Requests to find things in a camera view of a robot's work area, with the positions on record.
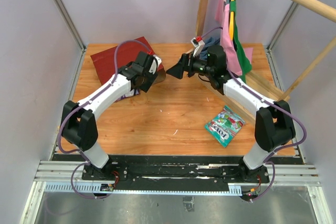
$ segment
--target green cloth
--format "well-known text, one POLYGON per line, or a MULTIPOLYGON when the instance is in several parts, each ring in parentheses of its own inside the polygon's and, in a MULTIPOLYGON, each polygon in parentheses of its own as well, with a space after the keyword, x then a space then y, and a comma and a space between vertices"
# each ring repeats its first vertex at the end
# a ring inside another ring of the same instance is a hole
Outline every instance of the green cloth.
POLYGON ((239 39, 238 39, 238 27, 236 24, 236 15, 237 15, 237 5, 236 1, 231 1, 230 2, 230 12, 234 12, 234 32, 233 32, 233 45, 235 47, 235 50, 237 52, 237 58, 238 62, 240 64, 240 68, 242 71, 241 76, 239 76, 243 82, 246 83, 246 78, 245 75, 249 73, 252 70, 252 65, 250 61, 247 59, 244 49, 241 46, 239 39))

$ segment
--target hanging clothes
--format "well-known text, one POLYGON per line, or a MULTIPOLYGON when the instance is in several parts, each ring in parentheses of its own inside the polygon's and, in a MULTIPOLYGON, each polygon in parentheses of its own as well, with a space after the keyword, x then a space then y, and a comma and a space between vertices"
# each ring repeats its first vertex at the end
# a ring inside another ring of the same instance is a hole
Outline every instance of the hanging clothes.
POLYGON ((219 0, 215 19, 222 25, 220 43, 227 58, 227 68, 241 77, 245 82, 245 74, 251 71, 252 48, 246 48, 246 53, 238 39, 238 27, 235 23, 236 1, 219 0), (230 24, 233 26, 233 39, 230 37, 230 24))

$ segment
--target red wire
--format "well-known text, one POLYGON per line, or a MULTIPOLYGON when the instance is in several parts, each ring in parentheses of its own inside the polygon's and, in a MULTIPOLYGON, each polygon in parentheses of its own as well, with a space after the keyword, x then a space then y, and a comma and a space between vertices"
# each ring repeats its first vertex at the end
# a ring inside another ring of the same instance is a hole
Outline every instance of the red wire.
POLYGON ((114 188, 115 188, 115 186, 116 186, 117 183, 119 182, 119 173, 116 172, 116 171, 113 171, 112 173, 113 173, 113 174, 115 175, 115 177, 116 177, 116 180, 115 180, 115 182, 114 182, 114 188))
POLYGON ((259 185, 257 187, 255 187, 255 188, 253 188, 254 190, 257 190, 260 187, 260 185, 261 185, 261 177, 259 175, 257 175, 257 178, 259 180, 259 185))

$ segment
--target orange hanger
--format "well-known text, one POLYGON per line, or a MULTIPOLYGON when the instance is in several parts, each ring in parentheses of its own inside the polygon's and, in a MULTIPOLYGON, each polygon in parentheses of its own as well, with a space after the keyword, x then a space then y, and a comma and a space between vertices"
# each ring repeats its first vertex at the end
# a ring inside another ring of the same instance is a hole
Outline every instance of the orange hanger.
POLYGON ((230 34, 230 39, 233 40, 233 31, 234 31, 234 12, 230 12, 230 22, 229 22, 229 34, 230 34))

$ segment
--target metal floor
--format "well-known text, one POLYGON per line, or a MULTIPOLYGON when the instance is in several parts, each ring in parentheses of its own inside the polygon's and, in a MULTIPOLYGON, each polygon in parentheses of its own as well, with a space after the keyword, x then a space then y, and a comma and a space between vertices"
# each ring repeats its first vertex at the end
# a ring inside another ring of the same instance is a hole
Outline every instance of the metal floor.
POLYGON ((193 209, 184 205, 181 195, 114 194, 104 200, 87 200, 74 193, 45 193, 35 223, 310 224, 317 220, 306 187, 274 186, 253 204, 237 196, 195 196, 193 209))

